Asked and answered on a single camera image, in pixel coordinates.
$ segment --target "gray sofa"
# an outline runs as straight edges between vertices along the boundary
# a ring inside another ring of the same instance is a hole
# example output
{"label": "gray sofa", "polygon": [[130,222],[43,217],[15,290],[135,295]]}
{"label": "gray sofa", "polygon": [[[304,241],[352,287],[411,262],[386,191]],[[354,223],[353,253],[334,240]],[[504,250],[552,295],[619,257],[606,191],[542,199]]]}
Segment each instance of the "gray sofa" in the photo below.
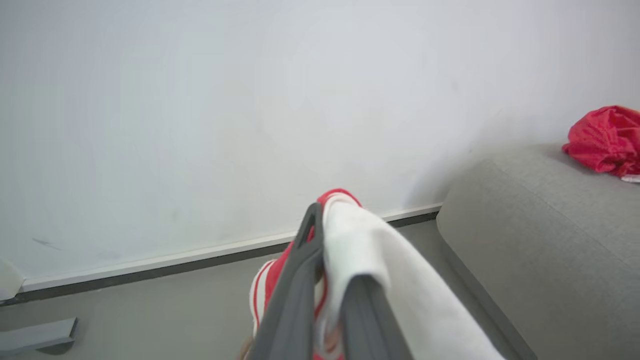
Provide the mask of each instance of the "gray sofa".
{"label": "gray sofa", "polygon": [[437,223],[523,359],[640,359],[640,184],[539,145],[475,166]]}

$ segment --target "red cloth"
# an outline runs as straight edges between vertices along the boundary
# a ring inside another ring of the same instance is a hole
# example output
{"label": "red cloth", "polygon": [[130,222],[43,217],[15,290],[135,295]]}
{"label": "red cloth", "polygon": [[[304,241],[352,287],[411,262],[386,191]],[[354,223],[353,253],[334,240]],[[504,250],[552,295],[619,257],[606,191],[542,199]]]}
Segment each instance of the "red cloth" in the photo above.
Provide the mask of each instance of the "red cloth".
{"label": "red cloth", "polygon": [[640,112],[605,106],[576,122],[562,150],[595,172],[640,174]]}

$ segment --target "white cloth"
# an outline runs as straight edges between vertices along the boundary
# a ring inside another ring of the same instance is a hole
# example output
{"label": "white cloth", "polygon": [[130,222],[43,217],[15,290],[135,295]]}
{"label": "white cloth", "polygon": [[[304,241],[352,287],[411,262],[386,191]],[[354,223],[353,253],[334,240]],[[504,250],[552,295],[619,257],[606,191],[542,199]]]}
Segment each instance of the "white cloth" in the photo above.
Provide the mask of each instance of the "white cloth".
{"label": "white cloth", "polygon": [[324,269],[327,303],[316,320],[316,351],[340,316],[349,281],[371,274],[385,289],[389,304],[415,360],[502,360],[476,321],[438,273],[415,248],[381,218],[349,196],[332,195],[324,205]]}
{"label": "white cloth", "polygon": [[621,177],[622,181],[626,181],[628,183],[640,183],[640,175],[625,175]]}

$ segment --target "gray object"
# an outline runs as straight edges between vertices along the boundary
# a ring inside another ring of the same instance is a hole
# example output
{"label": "gray object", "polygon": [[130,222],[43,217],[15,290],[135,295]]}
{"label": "gray object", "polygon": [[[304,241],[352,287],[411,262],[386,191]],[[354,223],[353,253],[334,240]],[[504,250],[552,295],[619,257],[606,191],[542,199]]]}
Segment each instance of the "gray object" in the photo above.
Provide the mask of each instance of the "gray object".
{"label": "gray object", "polygon": [[[315,226],[312,241],[307,241]],[[314,286],[323,263],[322,205],[307,209],[262,323],[249,360],[311,359]]]}
{"label": "gray object", "polygon": [[74,342],[77,318],[23,327],[0,332],[0,356],[10,356],[29,350],[46,354],[65,353]]}
{"label": "gray object", "polygon": [[370,275],[349,282],[341,317],[346,359],[413,359],[384,290]]}
{"label": "gray object", "polygon": [[527,348],[538,359],[640,359],[639,185],[594,173],[560,144],[530,147],[475,166],[437,222],[524,359]]}

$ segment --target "gray floor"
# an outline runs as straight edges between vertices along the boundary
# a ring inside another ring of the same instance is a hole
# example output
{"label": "gray floor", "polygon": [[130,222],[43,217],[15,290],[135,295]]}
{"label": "gray floor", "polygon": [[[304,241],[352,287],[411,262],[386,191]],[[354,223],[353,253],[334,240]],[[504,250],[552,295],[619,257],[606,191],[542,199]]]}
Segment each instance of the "gray floor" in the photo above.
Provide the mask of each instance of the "gray floor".
{"label": "gray floor", "polygon": [[[435,221],[400,228],[440,272],[507,360],[518,356],[440,253]],[[29,352],[11,359],[235,359],[251,333],[249,285],[264,256],[159,279],[0,307],[0,331],[80,319],[65,355]]]}

